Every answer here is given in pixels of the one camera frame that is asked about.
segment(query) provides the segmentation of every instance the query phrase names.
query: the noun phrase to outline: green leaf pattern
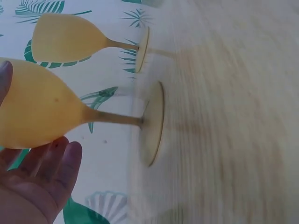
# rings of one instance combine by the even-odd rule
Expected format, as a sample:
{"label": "green leaf pattern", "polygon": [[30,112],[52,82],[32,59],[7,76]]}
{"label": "green leaf pattern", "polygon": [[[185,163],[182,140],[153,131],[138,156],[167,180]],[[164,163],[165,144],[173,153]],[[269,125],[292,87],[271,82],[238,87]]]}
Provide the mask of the green leaf pattern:
{"label": "green leaf pattern", "polygon": [[[104,89],[98,92],[89,93],[87,95],[82,96],[80,99],[84,102],[88,99],[93,99],[93,102],[91,103],[85,103],[87,105],[90,105],[89,107],[97,110],[102,103],[107,101],[110,97],[112,97],[116,90],[118,89],[117,86],[111,87],[108,89]],[[88,123],[89,131],[92,134],[93,133],[93,122]]]}
{"label": "green leaf pattern", "polygon": [[128,15],[128,17],[121,17],[120,19],[131,20],[131,26],[135,26],[136,28],[146,27],[146,24],[151,24],[150,20],[153,18],[149,14],[145,14],[145,11],[142,9],[136,9],[134,11],[124,12],[124,14]]}
{"label": "green leaf pattern", "polygon": [[[37,20],[43,13],[62,13],[65,1],[50,1],[50,0],[21,0],[21,3],[15,10],[15,17],[25,18],[17,23],[37,23]],[[91,13],[91,10],[75,13],[73,15],[80,15]]]}
{"label": "green leaf pattern", "polygon": [[76,203],[72,197],[67,201],[63,215],[65,224],[110,224],[99,213]]}
{"label": "green leaf pattern", "polygon": [[2,5],[0,5],[0,15],[4,12],[4,8]]}
{"label": "green leaf pattern", "polygon": [[[134,44],[134,45],[138,45],[136,42],[131,41],[126,39],[129,43]],[[119,57],[122,60],[124,60],[123,65],[128,66],[128,68],[123,69],[126,72],[129,73],[135,73],[135,64],[136,64],[136,56],[137,56],[137,51],[136,50],[132,50],[132,49],[123,49],[123,51],[121,51],[121,53],[124,53],[125,56],[124,57]]]}
{"label": "green leaf pattern", "polygon": [[57,63],[57,62],[52,62],[52,63],[49,63],[49,62],[36,62],[34,59],[33,59],[33,56],[32,56],[32,40],[28,41],[27,43],[27,46],[25,48],[25,51],[24,51],[24,57],[25,57],[25,60],[26,61],[29,61],[29,62],[33,62],[35,64],[39,64],[41,66],[43,66],[44,68],[48,68],[48,69],[54,69],[54,68],[58,68],[58,67],[69,67],[69,66],[73,66],[73,65],[76,65],[80,62],[84,62],[86,60],[88,60],[89,58],[91,58],[91,56],[87,57],[87,58],[84,58],[80,61],[76,61],[76,62],[67,62],[67,63]]}

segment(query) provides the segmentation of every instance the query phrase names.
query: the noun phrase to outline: hand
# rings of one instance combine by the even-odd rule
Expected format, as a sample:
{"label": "hand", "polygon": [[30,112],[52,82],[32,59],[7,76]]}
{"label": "hand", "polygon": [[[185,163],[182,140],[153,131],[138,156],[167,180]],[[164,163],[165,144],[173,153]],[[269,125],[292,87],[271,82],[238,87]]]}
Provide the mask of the hand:
{"label": "hand", "polygon": [[[0,104],[13,67],[0,67]],[[33,148],[17,169],[7,171],[21,150],[0,152],[0,217],[3,224],[51,224],[71,196],[81,164],[82,147],[62,137]]]}

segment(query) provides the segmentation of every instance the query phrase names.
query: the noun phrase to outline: plastic wine glass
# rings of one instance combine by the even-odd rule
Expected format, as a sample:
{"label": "plastic wine glass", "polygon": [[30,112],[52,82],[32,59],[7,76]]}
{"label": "plastic wine glass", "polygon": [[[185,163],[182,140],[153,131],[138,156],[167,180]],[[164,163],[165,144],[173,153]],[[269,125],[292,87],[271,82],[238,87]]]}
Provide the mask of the plastic wine glass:
{"label": "plastic wine glass", "polygon": [[41,146],[89,122],[141,126],[142,119],[93,110],[55,74],[32,62],[1,58],[13,65],[13,79],[0,106],[0,145]]}
{"label": "plastic wine glass", "polygon": [[32,55],[40,62],[67,63],[79,61],[108,47],[137,50],[136,72],[144,61],[149,28],[138,46],[106,37],[90,21],[72,14],[43,14],[32,37]]}

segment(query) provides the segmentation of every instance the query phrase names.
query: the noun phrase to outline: finger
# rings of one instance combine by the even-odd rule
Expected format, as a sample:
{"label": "finger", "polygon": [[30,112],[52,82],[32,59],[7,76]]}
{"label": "finger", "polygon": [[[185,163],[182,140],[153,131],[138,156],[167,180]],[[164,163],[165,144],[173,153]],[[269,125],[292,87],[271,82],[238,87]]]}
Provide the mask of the finger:
{"label": "finger", "polygon": [[8,93],[13,78],[13,65],[9,61],[4,61],[0,65],[0,105]]}
{"label": "finger", "polygon": [[5,148],[0,152],[0,172],[7,171],[22,150]]}
{"label": "finger", "polygon": [[75,186],[82,159],[82,146],[71,142],[65,150],[56,178],[49,186],[48,192],[61,210]]}
{"label": "finger", "polygon": [[59,138],[52,143],[36,174],[37,178],[46,182],[50,182],[52,180],[58,170],[65,148],[68,144],[69,141],[66,137]]}
{"label": "finger", "polygon": [[44,156],[46,155],[51,145],[52,143],[49,143],[47,145],[31,149],[16,171],[21,172],[25,176],[35,176],[43,161]]}

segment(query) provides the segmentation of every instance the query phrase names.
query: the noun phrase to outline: wood grain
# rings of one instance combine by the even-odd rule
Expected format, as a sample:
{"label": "wood grain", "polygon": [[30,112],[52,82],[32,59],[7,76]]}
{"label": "wood grain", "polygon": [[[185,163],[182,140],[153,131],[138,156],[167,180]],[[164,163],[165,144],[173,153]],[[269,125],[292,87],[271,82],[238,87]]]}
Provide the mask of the wood grain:
{"label": "wood grain", "polygon": [[294,224],[299,219],[299,3],[164,0],[133,116],[165,90],[155,163],[132,127],[132,223]]}

